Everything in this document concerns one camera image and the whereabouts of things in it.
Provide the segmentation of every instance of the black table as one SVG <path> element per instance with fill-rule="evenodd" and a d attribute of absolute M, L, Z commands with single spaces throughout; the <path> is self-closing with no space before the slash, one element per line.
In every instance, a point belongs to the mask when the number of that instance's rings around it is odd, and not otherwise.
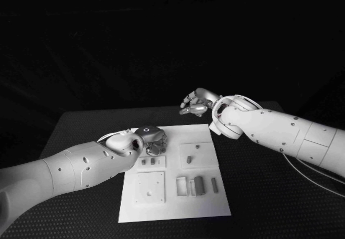
<path fill-rule="evenodd" d="M 277 102 L 258 102 L 282 112 Z M 57 122 L 40 158 L 102 135 L 140 127 L 210 123 L 180 116 L 179 107 L 155 107 L 66 112 Z M 311 184 L 295 172 L 282 155 L 254 144 L 246 135 L 238 140 L 210 132 L 232 216 L 116 223 L 124 173 L 98 186 L 59 195 L 14 221 L 1 238 L 343 238 L 345 201 Z M 295 167 L 323 186 L 330 180 Z"/>

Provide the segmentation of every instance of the robotic hand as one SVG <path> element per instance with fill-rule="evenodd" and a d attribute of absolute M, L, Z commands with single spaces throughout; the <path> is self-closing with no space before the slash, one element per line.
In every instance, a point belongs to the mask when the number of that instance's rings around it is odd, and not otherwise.
<path fill-rule="evenodd" d="M 0 169 L 0 235 L 15 218 L 49 198 L 102 183 L 134 166 L 145 153 L 160 155 L 164 131 L 142 126 L 119 131 L 30 163 Z"/>
<path fill-rule="evenodd" d="M 212 109 L 209 129 L 252 142 L 345 177 L 345 131 L 275 112 L 241 95 L 222 97 L 197 88 L 183 99 L 179 114 L 199 117 Z"/>

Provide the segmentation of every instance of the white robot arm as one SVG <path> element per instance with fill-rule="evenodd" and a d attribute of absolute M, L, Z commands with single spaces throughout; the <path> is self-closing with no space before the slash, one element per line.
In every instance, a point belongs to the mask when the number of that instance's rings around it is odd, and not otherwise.
<path fill-rule="evenodd" d="M 0 235 L 15 218 L 51 197 L 93 187 L 134 166 L 145 147 L 164 151 L 167 137 L 154 126 L 124 130 L 30 163 L 0 169 Z"/>
<path fill-rule="evenodd" d="M 216 96 L 203 88 L 187 95 L 180 108 L 180 114 L 192 113 L 199 117 L 212 109 L 209 129 L 218 135 L 238 139 L 245 133 L 254 143 L 345 177 L 343 130 L 262 109 L 241 95 Z"/>

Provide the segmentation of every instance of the black curtain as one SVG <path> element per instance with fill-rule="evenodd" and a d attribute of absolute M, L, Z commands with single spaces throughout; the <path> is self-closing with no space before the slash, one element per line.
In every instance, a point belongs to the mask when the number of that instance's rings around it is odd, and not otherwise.
<path fill-rule="evenodd" d="M 197 87 L 274 100 L 342 128 L 342 14 L 313 7 L 96 1 L 4 10 L 0 167 L 37 158 L 63 112 L 179 105 Z"/>

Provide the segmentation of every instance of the table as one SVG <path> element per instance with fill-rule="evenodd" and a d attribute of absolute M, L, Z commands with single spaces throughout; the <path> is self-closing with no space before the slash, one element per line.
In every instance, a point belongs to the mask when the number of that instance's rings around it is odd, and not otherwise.
<path fill-rule="evenodd" d="M 277 102 L 258 102 L 282 112 Z M 66 112 L 57 122 L 40 158 L 102 135 L 142 125 L 210 123 L 179 115 L 179 106 Z M 210 132 L 232 216 L 137 223 L 116 223 L 124 173 L 98 186 L 59 195 L 17 218 L 1 238 L 36 239 L 174 239 L 174 238 L 333 238 L 345 237 L 345 201 L 294 171 L 281 153 Z M 295 159 L 295 167 L 323 186 L 327 178 Z"/>

